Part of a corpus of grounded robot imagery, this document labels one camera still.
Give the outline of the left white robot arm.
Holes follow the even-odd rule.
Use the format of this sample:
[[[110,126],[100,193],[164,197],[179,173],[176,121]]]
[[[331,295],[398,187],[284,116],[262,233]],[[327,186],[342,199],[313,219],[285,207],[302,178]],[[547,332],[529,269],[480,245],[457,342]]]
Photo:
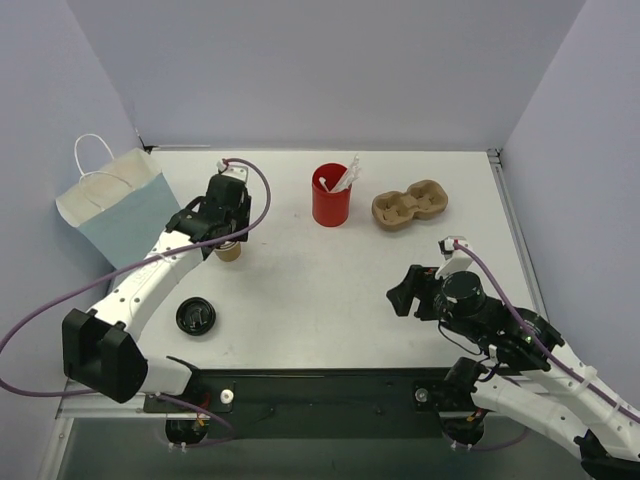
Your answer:
[[[137,345],[152,315],[216,243],[248,237],[248,170],[230,166],[213,175],[205,195],[174,214],[146,256],[88,311],[71,310],[62,322],[63,369],[70,379],[118,402],[143,391],[167,393],[179,410],[201,403],[202,384],[178,360],[146,358]]]

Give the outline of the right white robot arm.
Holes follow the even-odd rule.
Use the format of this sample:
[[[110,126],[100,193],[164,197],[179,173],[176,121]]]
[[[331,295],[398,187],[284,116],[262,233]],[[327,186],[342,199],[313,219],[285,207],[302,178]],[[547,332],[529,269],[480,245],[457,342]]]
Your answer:
[[[560,333],[533,311],[485,294],[480,278],[461,271],[439,278],[413,265],[386,294],[395,313],[415,316],[465,337],[496,365],[525,378],[516,384],[462,357],[443,384],[446,401],[500,413],[578,458],[592,479],[639,476],[639,412],[577,358]]]

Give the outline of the light blue paper bag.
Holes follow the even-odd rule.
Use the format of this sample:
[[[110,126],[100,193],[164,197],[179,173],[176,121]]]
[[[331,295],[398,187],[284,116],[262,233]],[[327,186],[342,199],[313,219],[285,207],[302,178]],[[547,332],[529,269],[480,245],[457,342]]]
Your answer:
[[[110,157],[93,171],[85,170],[79,157],[79,144],[87,138],[98,140]],[[75,140],[74,160],[79,178],[55,199],[62,219],[115,269],[143,259],[180,210],[159,163],[140,148],[116,157],[94,133]]]

